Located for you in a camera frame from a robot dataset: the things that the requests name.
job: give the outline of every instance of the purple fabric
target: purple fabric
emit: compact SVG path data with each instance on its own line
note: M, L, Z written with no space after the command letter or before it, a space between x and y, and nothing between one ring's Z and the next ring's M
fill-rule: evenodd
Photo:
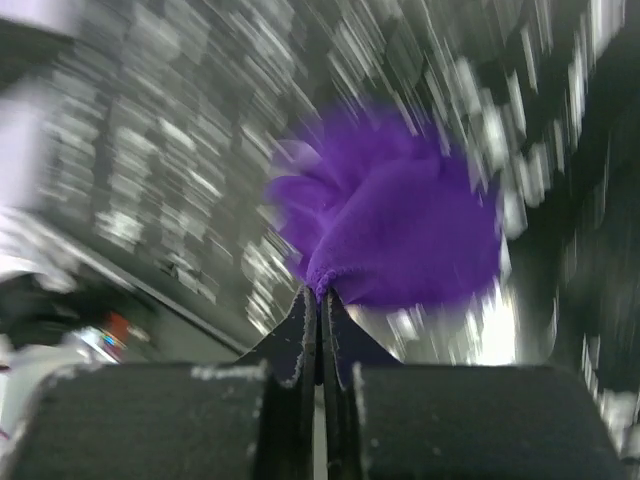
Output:
M408 308L482 293L500 270L494 194L472 193L465 158L441 153L398 112L334 113L280 144L267 198L281 208L291 268L318 297Z

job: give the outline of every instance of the motion-blurred background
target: motion-blurred background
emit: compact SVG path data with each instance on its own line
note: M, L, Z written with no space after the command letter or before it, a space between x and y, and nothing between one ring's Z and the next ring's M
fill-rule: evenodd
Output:
M23 195L5 203L180 312L149 323L157 338L219 359L188 319L232 358L277 325L297 288L262 198L275 142L338 102L427 112L467 150L478 188L500 182L503 279L461 311L354 307L354 318L404 361L550 360L586 370L596 394L633 393L636 4L69 3L75 44L6 94L41 120L5 109L6 136L48 148L12 155Z

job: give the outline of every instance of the black plastic part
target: black plastic part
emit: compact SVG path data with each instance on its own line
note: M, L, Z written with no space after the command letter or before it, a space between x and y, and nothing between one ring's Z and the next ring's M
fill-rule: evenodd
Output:
M3 479L308 478L298 392L265 364L76 369L47 384Z
M322 302L320 322L329 480L363 478L358 411L347 388L352 371L356 362L391 371L401 363L351 319L334 291Z
M551 368L363 368L354 389L371 480L626 478L584 385Z
M287 317L235 365L251 365L268 359L275 378L295 392L287 408L294 425L294 441L288 455L300 465L295 478L313 477L313 417L315 411L316 301L313 292L301 287Z
M0 93L73 43L69 36L0 18Z

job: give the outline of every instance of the red object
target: red object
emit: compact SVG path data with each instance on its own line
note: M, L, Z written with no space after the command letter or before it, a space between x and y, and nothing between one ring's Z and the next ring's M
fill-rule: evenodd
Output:
M115 312L109 314L107 333L115 340L114 349L120 352L120 345L125 345L129 337L129 321Z

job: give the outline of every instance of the purple cloth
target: purple cloth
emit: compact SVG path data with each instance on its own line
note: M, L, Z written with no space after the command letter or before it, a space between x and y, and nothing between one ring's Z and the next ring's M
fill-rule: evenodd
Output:
M280 144L288 174L267 198L318 297L333 287L345 304L439 307L499 275L495 194L472 193L464 156L441 153L434 125L421 131L394 111L334 113Z

